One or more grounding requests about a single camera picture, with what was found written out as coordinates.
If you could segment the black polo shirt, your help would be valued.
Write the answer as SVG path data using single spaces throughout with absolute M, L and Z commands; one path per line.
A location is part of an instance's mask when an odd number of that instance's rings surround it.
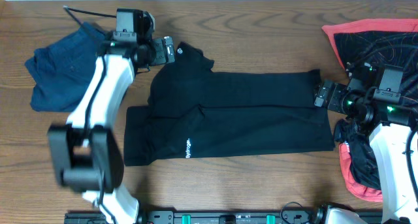
M 331 151 L 327 111 L 314 105 L 318 70 L 215 72 L 198 48 L 180 43 L 155 76 L 145 106 L 127 109 L 127 166 L 194 159 Z

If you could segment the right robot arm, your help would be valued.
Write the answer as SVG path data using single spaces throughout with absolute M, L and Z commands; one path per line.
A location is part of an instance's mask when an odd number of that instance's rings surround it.
M 417 115 L 400 102 L 403 69 L 394 65 L 348 67 L 349 84 L 324 80 L 314 104 L 346 120 L 334 140 L 374 159 L 383 195 L 382 223 L 417 222 Z

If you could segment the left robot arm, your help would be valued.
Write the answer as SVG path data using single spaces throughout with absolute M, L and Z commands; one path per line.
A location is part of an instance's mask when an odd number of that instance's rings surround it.
M 95 40 L 95 72 L 82 100 L 47 137 L 57 183 L 100 209 L 100 222 L 146 223 L 123 184 L 125 165 L 112 129 L 138 70 L 174 62 L 174 45 L 172 37 L 152 37 L 155 19 L 147 11 L 119 8 L 114 18 L 115 30 Z

